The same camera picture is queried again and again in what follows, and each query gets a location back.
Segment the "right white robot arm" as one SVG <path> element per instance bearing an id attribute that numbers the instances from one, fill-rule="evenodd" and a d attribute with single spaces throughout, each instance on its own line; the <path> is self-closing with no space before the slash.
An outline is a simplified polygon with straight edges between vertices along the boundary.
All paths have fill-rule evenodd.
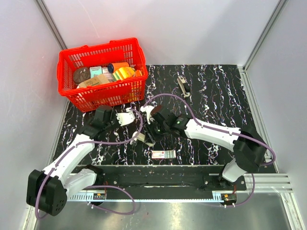
<path id="1" fill-rule="evenodd" d="M 216 144 L 233 152 L 218 178 L 219 186 L 228 190 L 246 173 L 257 173 L 264 160 L 266 148 L 257 131 L 252 128 L 223 127 L 210 124 L 189 115 L 176 116 L 162 105 L 141 108 L 146 114 L 146 133 L 155 143 L 164 135 L 197 139 Z"/>

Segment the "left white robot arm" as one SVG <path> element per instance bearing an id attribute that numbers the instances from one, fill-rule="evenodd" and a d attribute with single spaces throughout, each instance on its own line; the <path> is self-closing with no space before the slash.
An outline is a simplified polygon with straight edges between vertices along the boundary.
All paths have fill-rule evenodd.
<path id="1" fill-rule="evenodd" d="M 95 148 L 95 141 L 102 141 L 106 133 L 133 122 L 132 112 L 119 113 L 102 105 L 79 129 L 74 141 L 42 171 L 33 170 L 28 176 L 26 203 L 47 214 L 59 214 L 67 199 L 90 186 L 100 189 L 104 184 L 104 171 L 91 164 L 71 175 L 77 164 Z"/>

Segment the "white staple box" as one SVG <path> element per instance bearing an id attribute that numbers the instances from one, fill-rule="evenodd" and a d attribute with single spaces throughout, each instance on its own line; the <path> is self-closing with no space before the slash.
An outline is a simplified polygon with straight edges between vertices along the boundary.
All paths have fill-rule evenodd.
<path id="1" fill-rule="evenodd" d="M 174 159 L 176 158 L 176 151 L 173 150 L 153 150 L 152 159 Z"/>

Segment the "orange cylinder can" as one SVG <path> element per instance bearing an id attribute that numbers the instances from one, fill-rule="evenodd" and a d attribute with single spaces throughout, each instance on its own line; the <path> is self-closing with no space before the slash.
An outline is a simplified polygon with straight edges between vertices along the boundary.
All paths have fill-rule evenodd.
<path id="1" fill-rule="evenodd" d="M 116 70 L 122 68 L 122 67 L 129 67 L 128 62 L 117 62 L 117 63 L 109 63 L 107 66 L 107 69 L 110 73 L 114 73 Z"/>

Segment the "brown cardboard box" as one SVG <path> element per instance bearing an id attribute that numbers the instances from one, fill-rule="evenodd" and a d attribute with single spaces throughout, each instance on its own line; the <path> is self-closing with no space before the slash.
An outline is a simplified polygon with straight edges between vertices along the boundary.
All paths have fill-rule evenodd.
<path id="1" fill-rule="evenodd" d="M 88 86 L 97 86 L 97 85 L 108 84 L 108 83 L 110 83 L 109 79 L 104 74 L 100 74 L 96 77 L 90 78 L 80 83 L 77 86 L 77 88 L 86 88 Z"/>

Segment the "black marble pattern mat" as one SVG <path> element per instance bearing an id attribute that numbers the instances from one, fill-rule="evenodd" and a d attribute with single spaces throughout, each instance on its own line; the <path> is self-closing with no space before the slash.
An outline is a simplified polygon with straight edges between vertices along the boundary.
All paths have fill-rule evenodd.
<path id="1" fill-rule="evenodd" d="M 162 104 L 174 114 L 187 114 L 190 106 L 195 116 L 205 122 L 227 127 L 254 126 L 251 109 L 236 65 L 149 65 L 145 100 Z M 177 78 L 190 86 L 184 98 Z M 175 150 L 174 159 L 152 159 L 153 150 Z M 98 145 L 85 156 L 81 165 L 217 165 L 233 158 L 231 151 L 200 140 L 164 137 L 153 147 Z"/>

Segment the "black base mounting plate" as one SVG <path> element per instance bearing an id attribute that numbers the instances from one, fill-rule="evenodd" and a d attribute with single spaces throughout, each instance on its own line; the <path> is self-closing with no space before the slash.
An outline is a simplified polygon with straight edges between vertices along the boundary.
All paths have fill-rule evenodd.
<path id="1" fill-rule="evenodd" d="M 206 188 L 213 191 L 245 191 L 245 178 L 240 176 L 234 183 L 219 182 L 223 166 L 204 165 L 102 165 L 108 185 L 127 187 L 180 186 Z"/>

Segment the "teal white box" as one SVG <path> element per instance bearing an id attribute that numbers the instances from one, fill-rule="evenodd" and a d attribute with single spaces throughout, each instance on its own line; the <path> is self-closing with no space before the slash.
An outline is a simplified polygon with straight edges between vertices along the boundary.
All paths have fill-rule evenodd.
<path id="1" fill-rule="evenodd" d="M 101 66 L 90 67 L 89 70 L 90 70 L 91 78 L 96 77 L 103 73 Z"/>

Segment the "yellow green box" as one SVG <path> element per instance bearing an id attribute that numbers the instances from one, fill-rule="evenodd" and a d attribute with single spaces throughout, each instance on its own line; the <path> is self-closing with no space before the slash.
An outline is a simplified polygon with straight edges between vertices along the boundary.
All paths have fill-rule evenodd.
<path id="1" fill-rule="evenodd" d="M 115 81 L 123 81 L 133 76 L 135 76 L 135 69 L 132 67 L 121 67 L 115 70 L 112 74 L 112 77 Z"/>

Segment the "red plastic shopping basket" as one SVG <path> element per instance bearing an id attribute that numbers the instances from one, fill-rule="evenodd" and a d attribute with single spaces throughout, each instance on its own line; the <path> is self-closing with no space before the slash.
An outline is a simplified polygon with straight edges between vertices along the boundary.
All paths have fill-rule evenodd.
<path id="1" fill-rule="evenodd" d="M 62 50 L 57 66 L 58 92 L 80 111 L 144 99 L 148 71 L 136 38 Z"/>

